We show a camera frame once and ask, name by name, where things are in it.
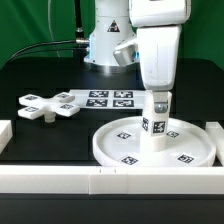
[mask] white plastic part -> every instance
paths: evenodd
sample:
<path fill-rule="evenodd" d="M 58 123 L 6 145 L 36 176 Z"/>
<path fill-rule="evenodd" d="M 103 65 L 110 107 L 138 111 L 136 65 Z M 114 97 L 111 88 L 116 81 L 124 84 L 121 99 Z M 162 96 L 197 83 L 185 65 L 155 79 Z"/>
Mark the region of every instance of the white plastic part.
<path fill-rule="evenodd" d="M 93 153 L 102 166 L 195 167 L 212 166 L 216 147 L 208 134 L 195 125 L 169 119 L 166 149 L 140 150 L 142 117 L 110 122 L 95 133 Z"/>
<path fill-rule="evenodd" d="M 206 132 L 210 138 L 216 143 L 217 152 L 216 155 L 224 166 L 224 130 L 218 122 L 207 122 Z"/>
<path fill-rule="evenodd" d="M 12 138 L 11 121 L 0 121 L 0 153 L 2 153 L 9 140 Z"/>
<path fill-rule="evenodd" d="M 138 49 L 143 84 L 149 90 L 173 87 L 181 26 L 139 28 Z"/>
<path fill-rule="evenodd" d="M 130 0 L 129 7 L 135 27 L 182 24 L 191 13 L 190 0 Z"/>
<path fill-rule="evenodd" d="M 114 48 L 133 35 L 128 0 L 95 0 L 96 27 L 90 35 L 89 55 L 85 62 L 96 66 L 118 67 Z"/>
<path fill-rule="evenodd" d="M 0 124 L 0 142 L 5 144 L 12 136 L 11 122 Z M 0 165 L 0 183 L 0 193 L 217 195 L 224 194 L 224 168 Z"/>
<path fill-rule="evenodd" d="M 152 93 L 150 90 L 146 91 L 145 103 L 142 112 L 142 129 L 140 133 L 140 152 L 144 155 L 150 152 L 162 151 L 166 148 L 166 133 L 171 96 L 172 94 L 170 92 Z M 156 101 L 167 103 L 167 111 L 163 113 L 156 112 Z"/>
<path fill-rule="evenodd" d="M 88 109 L 143 109 L 145 91 L 139 90 L 70 90 L 72 104 Z"/>
<path fill-rule="evenodd" d="M 55 113 L 69 117 L 79 112 L 80 107 L 71 104 L 74 99 L 74 95 L 65 92 L 57 94 L 51 99 L 28 94 L 19 98 L 19 103 L 27 107 L 19 110 L 18 114 L 31 120 L 44 115 L 45 121 L 51 123 L 55 121 Z"/>

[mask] circular plate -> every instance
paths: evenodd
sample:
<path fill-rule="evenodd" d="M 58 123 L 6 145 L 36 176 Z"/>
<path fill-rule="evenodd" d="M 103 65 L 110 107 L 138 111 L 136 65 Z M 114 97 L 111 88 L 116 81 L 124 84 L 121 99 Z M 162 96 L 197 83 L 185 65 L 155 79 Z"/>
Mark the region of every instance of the circular plate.
<path fill-rule="evenodd" d="M 140 153 L 142 117 L 128 117 L 101 127 L 93 137 L 93 153 L 102 166 L 212 166 L 216 147 L 201 128 L 169 119 L 166 149 Z"/>

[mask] black table surface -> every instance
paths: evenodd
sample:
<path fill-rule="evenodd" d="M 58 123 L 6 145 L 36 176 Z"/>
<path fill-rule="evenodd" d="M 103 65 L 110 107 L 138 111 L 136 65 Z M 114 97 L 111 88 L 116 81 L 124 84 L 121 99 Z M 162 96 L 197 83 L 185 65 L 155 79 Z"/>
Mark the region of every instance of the black table surface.
<path fill-rule="evenodd" d="M 206 121 L 224 120 L 224 72 L 202 59 L 178 61 L 172 89 L 170 117 L 202 128 Z M 70 118 L 56 117 L 47 125 L 43 117 L 30 121 L 17 116 L 18 98 L 35 94 L 50 98 L 70 89 L 144 90 L 138 68 L 122 74 L 92 71 L 79 58 L 25 58 L 0 72 L 0 119 L 13 123 L 14 137 L 0 155 L 0 164 L 98 165 L 92 137 L 102 125 L 141 110 L 81 109 Z"/>
<path fill-rule="evenodd" d="M 195 123 L 224 120 L 224 72 L 213 62 L 180 59 L 172 89 L 171 117 Z M 14 137 L 0 164 L 98 165 L 92 136 L 115 119 L 141 110 L 81 109 L 71 118 L 17 116 L 18 98 L 52 97 L 70 89 L 144 90 L 139 69 L 105 75 L 79 58 L 24 58 L 0 71 L 0 119 L 12 120 Z M 7 223 L 220 223 L 223 195 L 24 195 L 0 194 L 0 222 Z"/>

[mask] cable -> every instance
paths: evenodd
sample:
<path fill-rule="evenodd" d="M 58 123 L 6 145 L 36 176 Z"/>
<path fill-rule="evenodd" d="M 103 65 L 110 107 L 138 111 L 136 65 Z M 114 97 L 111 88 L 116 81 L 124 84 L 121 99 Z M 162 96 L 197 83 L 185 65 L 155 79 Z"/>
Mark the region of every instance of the cable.
<path fill-rule="evenodd" d="M 41 50 L 40 51 L 30 51 L 30 52 L 26 52 L 26 53 L 17 54 L 15 57 L 7 60 L 7 63 L 10 63 L 14 59 L 16 59 L 18 57 L 21 57 L 21 56 L 24 56 L 24 55 L 27 55 L 27 54 L 35 54 L 35 53 L 43 53 L 43 52 L 53 52 L 53 51 L 74 51 L 74 50 L 86 50 L 86 48 L 80 48 L 80 47 L 77 47 L 77 48 L 57 48 L 57 49 L 50 49 L 50 50 L 43 50 L 43 51 L 41 51 Z"/>
<path fill-rule="evenodd" d="M 75 40 L 51 41 L 51 42 L 44 42 L 44 43 L 38 43 L 38 44 L 30 45 L 28 47 L 22 48 L 21 50 L 15 52 L 12 56 L 10 56 L 6 60 L 6 62 L 3 64 L 2 68 L 4 68 L 10 61 L 12 61 L 14 58 L 16 58 L 17 55 L 21 56 L 22 53 L 24 53 L 28 50 L 31 50 L 31 49 L 34 49 L 34 48 L 37 48 L 37 47 L 52 46 L 52 45 L 63 45 L 63 44 L 76 44 L 76 41 Z"/>
<path fill-rule="evenodd" d="M 52 21 L 51 21 L 51 7 L 52 7 L 52 1 L 51 0 L 48 0 L 48 28 L 49 28 L 49 31 L 50 31 L 50 35 L 51 35 L 51 40 L 54 41 L 54 32 L 53 32 L 53 29 L 52 29 Z"/>

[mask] green backdrop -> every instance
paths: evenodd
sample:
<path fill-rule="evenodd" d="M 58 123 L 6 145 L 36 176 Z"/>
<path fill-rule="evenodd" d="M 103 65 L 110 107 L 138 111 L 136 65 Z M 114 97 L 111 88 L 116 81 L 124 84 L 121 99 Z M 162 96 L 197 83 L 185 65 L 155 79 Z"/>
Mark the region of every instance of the green backdrop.
<path fill-rule="evenodd" d="M 88 37 L 95 24 L 94 0 L 81 0 L 81 7 Z M 28 45 L 74 39 L 74 1 L 0 0 L 0 29 L 1 66 L 11 54 Z M 210 59 L 224 69 L 223 43 L 224 0 L 192 0 L 191 19 L 183 26 L 179 57 Z M 71 53 L 36 56 L 71 56 Z"/>

